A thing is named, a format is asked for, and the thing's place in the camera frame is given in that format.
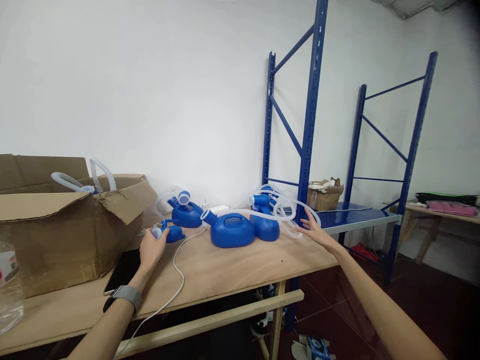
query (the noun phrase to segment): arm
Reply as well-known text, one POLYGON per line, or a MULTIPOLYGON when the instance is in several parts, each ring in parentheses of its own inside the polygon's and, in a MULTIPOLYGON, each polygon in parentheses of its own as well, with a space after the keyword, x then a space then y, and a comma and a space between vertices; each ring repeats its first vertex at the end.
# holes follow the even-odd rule
MULTIPOLYGON (((155 239, 150 229, 140 244, 140 267, 128 286, 137 288, 140 293, 162 256, 169 230, 165 230, 160 239, 155 239)), ((110 360, 113 359, 119 347, 125 330, 134 314, 133 304, 122 298, 116 299, 90 332, 68 356, 69 360, 110 360)))
POLYGON ((446 360, 439 348, 409 316, 365 273, 348 251, 315 222, 301 219, 296 229, 322 245, 340 264, 358 300, 394 360, 446 360))

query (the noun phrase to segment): white wall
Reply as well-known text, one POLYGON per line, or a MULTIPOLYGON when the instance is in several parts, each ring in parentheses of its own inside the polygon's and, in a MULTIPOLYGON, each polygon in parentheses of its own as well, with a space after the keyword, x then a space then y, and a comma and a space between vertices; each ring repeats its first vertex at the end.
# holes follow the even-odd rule
MULTIPOLYGON (((330 1, 311 180, 345 180, 360 85, 371 95, 416 78, 438 50, 410 195, 479 191, 479 42, 467 6, 401 21, 371 0, 330 1)), ((237 203, 261 181, 268 53, 279 62, 314 9, 315 0, 4 0, 0 153, 96 156, 114 173, 145 173, 157 191, 178 184, 199 203, 237 203)), ((300 142, 310 51, 311 40, 275 79, 300 142)), ((404 154, 419 97, 415 84, 365 105, 404 154)), ((271 177, 298 181, 277 115, 270 164, 271 177)), ((401 179, 403 166, 364 124, 355 175, 401 179)), ((378 207, 399 193, 357 180, 352 200, 378 207)), ((405 245, 411 256, 421 235, 405 245)))
MULTIPOLYGON (((428 9, 405 21, 404 54, 399 70, 405 80, 424 72, 427 54, 438 51, 410 198, 424 191, 480 193, 480 24, 477 16, 472 4, 463 2, 443 15, 428 9)), ((413 105, 405 111, 409 131, 413 128, 421 91, 419 84, 411 87, 411 91, 401 93, 402 101, 413 105)), ((407 142, 405 138, 403 146, 408 146, 407 142)), ((478 225, 445 220, 441 230, 479 240, 478 225)), ((425 230, 415 230, 401 252, 415 258, 426 236, 425 230)), ((438 236, 424 262, 480 283, 479 245, 438 236)))
MULTIPOLYGON (((96 156, 158 191, 179 184, 232 205, 261 181, 268 53, 280 61, 315 3, 2 1, 0 153, 96 156)), ((346 178, 359 87, 396 83, 401 28, 370 0, 330 1, 312 179, 346 178)), ((275 79, 300 142, 310 51, 311 40, 275 79)), ((272 133, 270 175, 297 182, 276 115, 272 133)))

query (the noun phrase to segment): black bag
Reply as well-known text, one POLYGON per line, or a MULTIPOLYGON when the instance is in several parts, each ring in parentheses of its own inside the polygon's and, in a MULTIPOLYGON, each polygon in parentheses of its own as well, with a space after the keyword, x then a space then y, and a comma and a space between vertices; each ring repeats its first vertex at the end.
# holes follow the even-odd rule
POLYGON ((417 192, 415 194, 419 203, 426 204, 427 201, 456 201, 465 205, 475 206, 477 196, 475 195, 450 195, 438 192, 417 192))

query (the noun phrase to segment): pink cloth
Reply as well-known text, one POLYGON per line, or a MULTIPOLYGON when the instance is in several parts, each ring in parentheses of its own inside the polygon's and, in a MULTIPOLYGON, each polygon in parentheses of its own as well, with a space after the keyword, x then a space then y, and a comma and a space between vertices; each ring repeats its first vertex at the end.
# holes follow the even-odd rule
POLYGON ((457 201, 427 201, 430 210, 463 216, 477 216, 477 208, 457 201))

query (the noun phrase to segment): person's left hand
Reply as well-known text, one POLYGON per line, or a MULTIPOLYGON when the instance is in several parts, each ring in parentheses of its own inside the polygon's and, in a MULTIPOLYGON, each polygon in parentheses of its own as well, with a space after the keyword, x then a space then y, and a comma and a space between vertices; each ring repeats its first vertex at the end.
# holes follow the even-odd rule
POLYGON ((157 240, 155 236, 152 235, 152 228, 145 229, 145 234, 140 243, 140 269, 148 272, 154 269, 164 253, 169 232, 170 229, 167 227, 157 240))

